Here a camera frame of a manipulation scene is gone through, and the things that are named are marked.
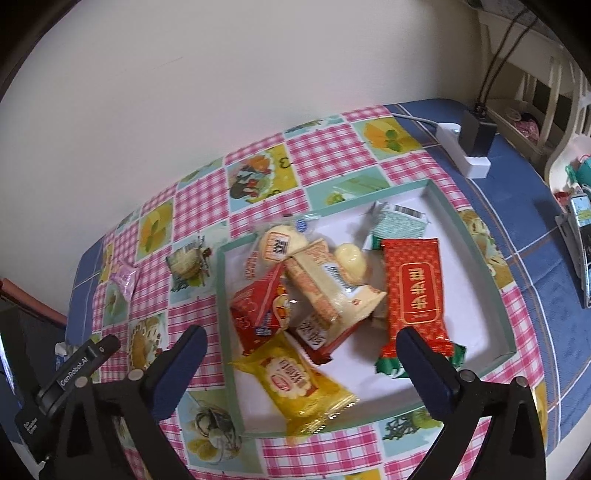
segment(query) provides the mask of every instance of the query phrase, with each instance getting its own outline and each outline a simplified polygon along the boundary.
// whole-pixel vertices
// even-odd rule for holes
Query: white wall
[[[0,103],[0,273],[66,312],[84,251],[199,165],[320,115],[468,100],[457,0],[83,0]]]

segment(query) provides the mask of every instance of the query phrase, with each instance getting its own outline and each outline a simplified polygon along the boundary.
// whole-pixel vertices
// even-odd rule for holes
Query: yellow snack package
[[[231,364],[254,375],[287,421],[287,436],[319,432],[359,399],[306,362],[284,333]]]

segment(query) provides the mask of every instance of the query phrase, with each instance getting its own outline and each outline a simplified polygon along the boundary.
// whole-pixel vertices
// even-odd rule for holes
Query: power strip
[[[435,137],[456,164],[458,170],[467,179],[485,179],[491,168],[488,157],[468,157],[457,139],[460,135],[459,124],[437,124]]]

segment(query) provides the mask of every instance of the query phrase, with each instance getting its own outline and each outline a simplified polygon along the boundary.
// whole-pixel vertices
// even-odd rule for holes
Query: snack package
[[[381,250],[382,240],[422,238],[427,228],[427,215],[412,208],[375,202],[371,214],[374,227],[365,239],[365,250]]]
[[[340,322],[331,326],[317,313],[305,316],[295,325],[290,325],[288,333],[301,345],[310,360],[316,365],[330,362],[330,354],[336,350],[361,325],[361,321],[346,328]]]
[[[329,343],[336,339],[336,332],[347,330],[369,316],[386,295],[371,285],[355,286],[324,239],[299,250],[284,264],[289,277],[329,328]]]
[[[443,282],[439,241],[430,239],[383,240],[388,279],[390,342],[383,358],[396,357],[396,336],[413,326],[433,351],[453,356],[454,347],[443,323]]]
[[[258,236],[246,260],[246,279],[262,277],[273,265],[308,245],[318,218],[317,215],[285,215],[255,225]]]
[[[289,324],[290,298],[282,280],[283,272],[283,264],[277,264],[265,277],[237,292],[230,302],[244,355],[268,342]]]
[[[463,365],[466,358],[466,347],[454,343],[453,355],[446,358],[452,367],[457,370]],[[398,358],[380,357],[375,364],[375,369],[376,373],[390,375],[392,378],[408,378],[408,373],[406,373]]]
[[[284,333],[231,364],[254,375],[285,417],[287,436],[312,435],[359,399],[315,370]]]
[[[119,287],[119,291],[127,303],[131,301],[134,294],[138,277],[139,268],[129,265],[123,260],[115,261],[111,267],[111,281]]]

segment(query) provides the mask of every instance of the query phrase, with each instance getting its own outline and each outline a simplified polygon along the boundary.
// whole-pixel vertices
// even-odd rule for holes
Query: green wrapped snack
[[[466,358],[466,347],[463,345],[453,344],[453,356],[448,356],[447,359],[456,370],[460,368]],[[406,370],[400,363],[398,358],[378,358],[375,363],[375,372],[377,374],[391,375],[392,378],[408,378]]]
[[[400,205],[382,205],[376,202],[377,224],[368,235],[363,248],[381,250],[382,240],[391,238],[423,238],[427,216],[417,210]]]

